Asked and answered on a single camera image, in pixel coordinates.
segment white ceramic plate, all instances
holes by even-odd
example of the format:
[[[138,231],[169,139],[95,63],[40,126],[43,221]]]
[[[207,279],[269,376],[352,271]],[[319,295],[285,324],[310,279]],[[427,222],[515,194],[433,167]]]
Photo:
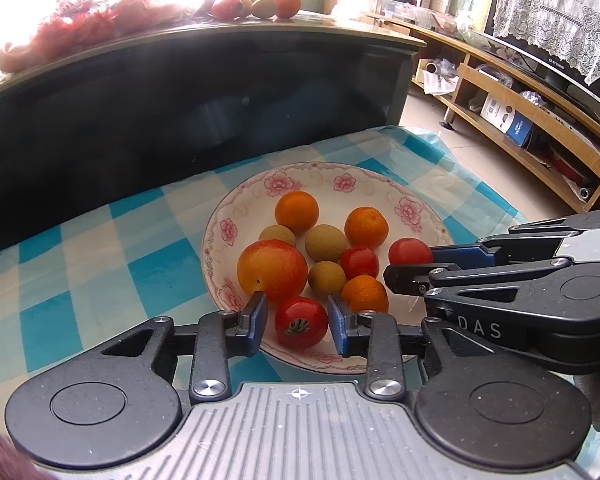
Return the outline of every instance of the white ceramic plate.
[[[211,215],[202,241],[206,286],[218,309],[240,310],[248,295],[236,279],[236,264],[242,251],[258,240],[260,232],[276,223],[274,208],[284,194],[302,189],[315,197],[320,207],[318,224],[343,230],[349,213],[372,206],[384,215],[389,235],[376,251],[380,275],[388,265],[388,250],[398,238],[414,237],[429,246],[452,244],[453,240],[434,211],[409,189],[390,178],[348,164],[302,162],[264,171],[235,187]],[[309,266],[313,261],[304,250],[304,236],[296,247]],[[312,298],[307,285],[302,294]],[[422,298],[396,296],[389,292],[389,313],[401,324],[419,324],[426,315]],[[270,312],[262,349],[289,364],[331,374],[359,374],[366,359],[343,358],[336,354],[331,333],[317,345],[293,351],[279,345]]]

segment blue and white tablecloth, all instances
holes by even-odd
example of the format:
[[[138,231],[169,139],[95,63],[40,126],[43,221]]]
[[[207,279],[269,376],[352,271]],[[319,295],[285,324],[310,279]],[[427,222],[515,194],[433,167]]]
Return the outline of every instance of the blue and white tablecloth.
[[[354,164],[408,186],[456,243],[525,221],[435,134],[394,126],[244,160],[105,205],[0,251],[0,431],[6,401],[31,376],[149,317],[185,324],[213,311],[200,267],[209,216],[246,178],[308,160]],[[174,386],[186,388],[189,367],[190,358],[181,358]],[[234,388],[243,380],[320,378],[262,353],[232,359],[230,371]],[[597,467],[599,443],[592,436],[584,467]]]

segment wooden tv cabinet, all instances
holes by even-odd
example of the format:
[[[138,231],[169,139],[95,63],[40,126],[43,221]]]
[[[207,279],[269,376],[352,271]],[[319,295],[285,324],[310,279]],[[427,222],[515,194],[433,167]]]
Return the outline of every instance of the wooden tv cabinet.
[[[455,92],[452,94],[436,96],[436,98],[446,105],[444,121],[451,123],[456,115],[461,116],[469,124],[473,125],[478,131],[489,137],[493,142],[500,146],[505,152],[509,153],[520,164],[527,168],[531,173],[544,182],[561,199],[563,199],[574,211],[580,213],[589,211],[592,208],[598,208],[600,202],[600,153],[592,148],[579,136],[564,126],[560,121],[552,118],[544,110],[526,100],[516,92],[506,88],[499,82],[478,72],[475,67],[482,63],[489,63],[503,72],[506,72],[513,79],[535,90],[548,102],[553,102],[557,107],[562,108],[570,116],[581,123],[578,128],[590,138],[595,139],[600,144],[600,124],[588,116],[579,108],[564,99],[549,87],[527,74],[517,70],[496,56],[483,52],[463,41],[456,40],[432,30],[411,25],[378,14],[367,14],[362,17],[363,21],[373,22],[381,27],[394,32],[407,34],[427,42],[427,47],[421,49],[419,56],[422,59],[433,59],[437,57],[443,47],[451,47],[459,51],[460,57],[464,56],[464,61],[458,69],[459,81]],[[422,86],[415,77],[412,79],[414,84]],[[511,104],[517,111],[528,117],[539,128],[552,136],[557,142],[573,153],[596,178],[596,187],[586,202],[583,202],[576,196],[571,187],[566,183],[563,177],[556,171],[546,167],[531,155],[525,148],[518,146],[512,139],[502,133],[499,129],[487,122],[479,114],[472,112],[468,108],[469,99],[475,95],[477,88],[482,88],[491,93],[497,99]]]

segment white lace tv cover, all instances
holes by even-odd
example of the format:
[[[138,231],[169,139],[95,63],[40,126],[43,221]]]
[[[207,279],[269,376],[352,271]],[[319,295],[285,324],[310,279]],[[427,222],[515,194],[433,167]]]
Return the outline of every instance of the white lace tv cover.
[[[509,34],[564,60],[587,85],[600,78],[600,0],[498,0],[494,35]]]

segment screw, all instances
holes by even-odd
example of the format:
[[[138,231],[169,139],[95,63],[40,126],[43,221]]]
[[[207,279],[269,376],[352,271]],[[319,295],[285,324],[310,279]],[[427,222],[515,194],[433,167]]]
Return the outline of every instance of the screw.
[[[213,397],[221,394],[226,389],[222,381],[216,379],[202,379],[193,386],[193,391],[205,397]]]
[[[393,379],[378,379],[369,385],[369,389],[378,396],[391,396],[402,391],[402,385]]]

